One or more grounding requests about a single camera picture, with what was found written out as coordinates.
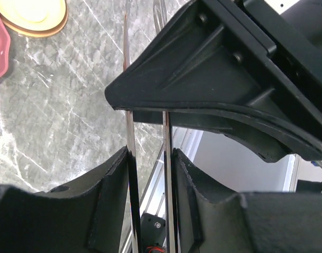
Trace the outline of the metal tongs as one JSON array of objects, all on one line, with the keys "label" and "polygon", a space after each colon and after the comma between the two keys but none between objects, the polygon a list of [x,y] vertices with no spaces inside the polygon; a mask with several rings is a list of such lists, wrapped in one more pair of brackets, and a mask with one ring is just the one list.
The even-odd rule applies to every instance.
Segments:
[{"label": "metal tongs", "polygon": [[[130,66],[130,46],[129,46],[129,16],[130,16],[131,1],[125,1],[124,21],[123,21],[123,71]],[[154,17],[156,17],[155,29],[156,32],[167,23],[167,15],[164,1],[153,1]],[[159,156],[161,147],[158,145],[156,151],[148,151],[147,158],[142,158],[142,155],[137,155],[135,144],[135,128],[133,121],[133,111],[125,111],[126,120],[126,137],[127,148],[129,152],[128,172],[129,172],[129,196],[130,196],[130,213],[131,213],[131,252],[142,251],[142,230],[141,230],[141,214],[140,214],[140,195],[139,195],[139,179],[143,176],[147,178],[147,172],[152,172],[157,157]]]}]

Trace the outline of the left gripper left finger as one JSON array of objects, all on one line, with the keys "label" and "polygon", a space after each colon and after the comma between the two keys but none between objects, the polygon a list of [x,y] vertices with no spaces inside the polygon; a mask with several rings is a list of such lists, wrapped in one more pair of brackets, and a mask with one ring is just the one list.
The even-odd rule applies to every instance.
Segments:
[{"label": "left gripper left finger", "polygon": [[0,252],[118,252],[128,150],[49,192],[0,184]]}]

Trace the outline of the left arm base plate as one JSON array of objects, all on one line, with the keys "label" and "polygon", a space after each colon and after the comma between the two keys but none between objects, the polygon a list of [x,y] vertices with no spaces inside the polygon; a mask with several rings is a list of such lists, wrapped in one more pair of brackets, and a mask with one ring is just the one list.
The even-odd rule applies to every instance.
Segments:
[{"label": "left arm base plate", "polygon": [[156,215],[144,213],[141,217],[141,235],[143,252],[165,252],[165,220]]}]

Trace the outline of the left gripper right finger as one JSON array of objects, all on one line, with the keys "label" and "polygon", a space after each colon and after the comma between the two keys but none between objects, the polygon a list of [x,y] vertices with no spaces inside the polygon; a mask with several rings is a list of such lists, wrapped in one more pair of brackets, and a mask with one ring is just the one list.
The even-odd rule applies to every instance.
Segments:
[{"label": "left gripper right finger", "polygon": [[322,160],[322,1],[190,1],[105,89],[134,120],[221,133],[264,161]]}]

